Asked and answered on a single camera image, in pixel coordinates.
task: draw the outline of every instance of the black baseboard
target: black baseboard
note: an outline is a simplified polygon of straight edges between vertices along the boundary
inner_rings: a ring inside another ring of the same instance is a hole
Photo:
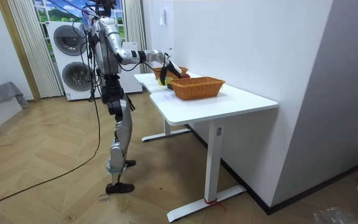
[[[199,140],[199,142],[205,147],[208,148],[208,143],[206,141],[204,141],[204,139],[197,134],[197,132],[188,124],[186,124],[186,127],[188,129],[190,129],[190,131],[193,133],[193,135]],[[335,177],[328,179],[326,181],[324,181],[321,184],[318,184],[292,198],[289,198],[281,203],[278,203],[272,207],[268,206],[260,197],[259,195],[257,195],[257,193],[254,192],[254,190],[252,190],[251,187],[249,187],[249,185],[229,166],[229,164],[227,164],[223,159],[221,159],[221,165],[233,176],[233,178],[239,183],[241,184],[246,190],[247,193],[252,197],[252,199],[255,200],[255,202],[261,207],[261,209],[267,214],[267,215],[271,215],[325,187],[327,187],[328,185],[342,179],[343,177],[348,176],[349,174],[355,172],[358,170],[358,165],[354,166],[352,168],[350,168],[349,170],[336,175]]]

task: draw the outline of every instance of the humanoid robot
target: humanoid robot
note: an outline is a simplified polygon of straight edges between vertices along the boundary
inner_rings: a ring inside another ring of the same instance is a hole
[[[181,78],[181,70],[169,60],[167,54],[159,50],[133,51],[122,48],[122,40],[119,35],[117,21],[111,16],[111,10],[116,5],[116,0],[92,0],[92,8],[97,15],[87,21],[88,42],[91,54],[96,59],[98,75],[104,78],[102,82],[102,101],[107,105],[110,115],[115,115],[116,126],[114,139],[112,140],[106,168],[112,175],[112,182],[106,187],[107,194],[128,193],[134,190],[134,185],[120,182],[121,174],[126,167],[134,166],[136,161],[128,161],[127,150],[132,134],[131,109],[132,102],[125,95],[119,83],[118,73],[121,73],[121,65],[138,64],[144,62],[159,62],[163,65],[160,73],[161,83],[165,84],[167,71]]]

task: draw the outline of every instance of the table leg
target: table leg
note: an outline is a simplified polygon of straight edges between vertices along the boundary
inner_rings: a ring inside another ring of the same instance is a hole
[[[164,118],[163,118],[163,125],[164,125],[164,133],[154,134],[152,136],[143,137],[142,141],[146,142],[146,141],[150,141],[150,140],[162,139],[162,138],[166,138],[169,136],[174,136],[177,134],[183,134],[183,133],[190,132],[190,130],[188,128],[171,131],[171,126],[167,123],[167,121]]]
[[[205,178],[205,192],[204,198],[207,202],[218,202],[225,200],[229,197],[235,196],[245,192],[245,188],[237,185],[230,189],[216,193],[218,189],[219,167],[221,165],[221,151],[223,143],[224,120],[215,119],[209,123],[209,139],[208,139],[208,155],[206,162],[206,178]],[[208,207],[204,199],[182,206],[168,212],[167,217],[169,222],[194,213],[202,208]]]

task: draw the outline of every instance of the door frame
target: door frame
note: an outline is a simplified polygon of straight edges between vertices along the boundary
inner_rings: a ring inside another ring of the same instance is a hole
[[[13,46],[16,50],[17,57],[19,58],[20,64],[22,65],[23,72],[27,82],[29,83],[31,93],[34,97],[34,101],[37,102],[41,100],[40,92],[38,90],[37,84],[35,82],[34,74],[32,73],[29,59],[25,54],[23,43],[19,36],[19,31],[17,31],[17,27],[15,25],[11,9],[7,0],[0,0],[0,11],[2,17],[4,18],[5,25],[11,36]]]

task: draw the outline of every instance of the robot leg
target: robot leg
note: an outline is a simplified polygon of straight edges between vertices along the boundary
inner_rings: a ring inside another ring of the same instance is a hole
[[[106,168],[112,176],[111,184],[106,187],[107,194],[129,193],[135,189],[132,184],[123,184],[120,182],[122,172],[126,167],[135,165],[135,161],[127,161],[127,150],[132,135],[131,108],[126,96],[124,99],[116,100],[113,104],[121,107],[121,115],[116,116],[115,138],[110,147],[111,157],[106,163]]]

